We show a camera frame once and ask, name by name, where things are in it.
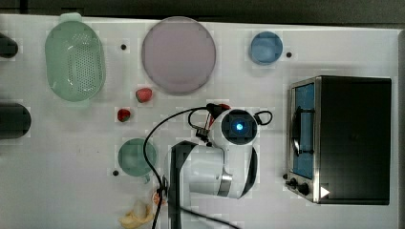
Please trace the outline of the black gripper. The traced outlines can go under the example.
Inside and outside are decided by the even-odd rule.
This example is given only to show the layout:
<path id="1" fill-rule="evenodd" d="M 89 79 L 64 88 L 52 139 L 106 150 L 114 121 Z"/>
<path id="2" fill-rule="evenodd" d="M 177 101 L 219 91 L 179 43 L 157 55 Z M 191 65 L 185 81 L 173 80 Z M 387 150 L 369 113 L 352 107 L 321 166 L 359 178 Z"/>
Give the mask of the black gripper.
<path id="1" fill-rule="evenodd" d="M 207 119 L 203 127 L 199 128 L 196 132 L 196 137 L 202 140 L 203 142 L 208 141 L 208 134 L 210 127 L 214 123 L 215 119 L 222 114 L 223 112 L 229 110 L 230 107 L 226 104 L 214 104 L 208 103 L 206 105 L 206 110 L 208 111 Z"/>

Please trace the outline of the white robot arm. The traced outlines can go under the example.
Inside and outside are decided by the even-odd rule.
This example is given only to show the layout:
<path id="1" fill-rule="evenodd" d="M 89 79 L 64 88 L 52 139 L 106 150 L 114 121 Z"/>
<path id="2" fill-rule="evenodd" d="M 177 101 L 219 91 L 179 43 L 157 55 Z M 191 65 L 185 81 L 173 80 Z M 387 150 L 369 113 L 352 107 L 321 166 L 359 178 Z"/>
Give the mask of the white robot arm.
<path id="1" fill-rule="evenodd" d="M 217 224 L 239 229 L 223 219 L 192 210 L 191 195 L 239 199 L 255 183 L 258 156 L 253 143 L 260 124 L 257 115 L 212 103 L 206 109 L 213 122 L 202 137 L 205 143 L 181 141 L 165 159 L 167 229 L 214 229 Z"/>

